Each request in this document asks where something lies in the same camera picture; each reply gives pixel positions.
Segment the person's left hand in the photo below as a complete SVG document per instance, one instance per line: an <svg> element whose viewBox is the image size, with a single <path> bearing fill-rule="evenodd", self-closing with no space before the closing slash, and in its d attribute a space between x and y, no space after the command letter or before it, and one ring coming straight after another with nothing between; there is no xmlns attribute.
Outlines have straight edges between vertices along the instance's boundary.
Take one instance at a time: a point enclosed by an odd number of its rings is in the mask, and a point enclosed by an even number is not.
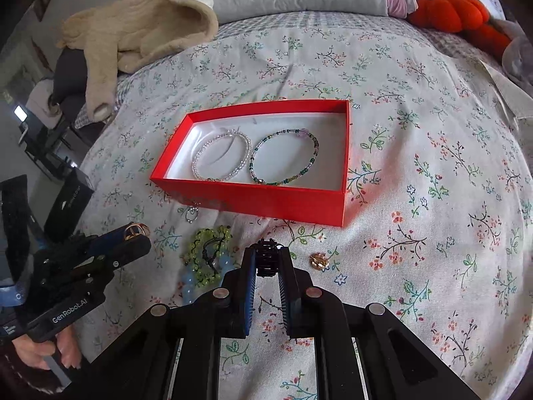
<svg viewBox="0 0 533 400"><path fill-rule="evenodd" d="M14 339L12 344L20 360L29 367L49 370L50 367L44 358L52 356L56 350L61 354L61 363L64 367L80 368L81 365L82 355L72 325L56 335L56 342L36 343L28 335L23 335Z"/></svg>

